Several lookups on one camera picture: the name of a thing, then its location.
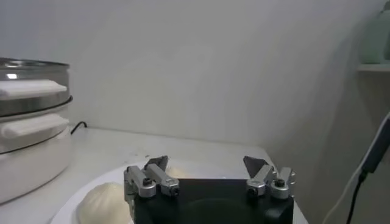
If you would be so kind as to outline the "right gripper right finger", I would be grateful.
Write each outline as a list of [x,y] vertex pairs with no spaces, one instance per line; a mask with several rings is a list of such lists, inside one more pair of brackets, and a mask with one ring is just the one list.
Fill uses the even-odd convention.
[[277,173],[274,166],[268,164],[264,159],[245,156],[244,165],[249,174],[246,181],[247,195],[251,198],[264,196],[266,191],[272,198],[286,200],[293,196],[295,185],[295,173],[289,167],[283,167]]

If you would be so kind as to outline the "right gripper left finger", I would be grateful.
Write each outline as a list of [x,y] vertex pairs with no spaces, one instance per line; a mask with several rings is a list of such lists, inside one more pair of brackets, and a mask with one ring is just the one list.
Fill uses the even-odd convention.
[[168,156],[151,158],[142,168],[128,166],[124,171],[125,198],[152,198],[161,194],[169,197],[178,197],[180,183],[177,178],[166,173]]

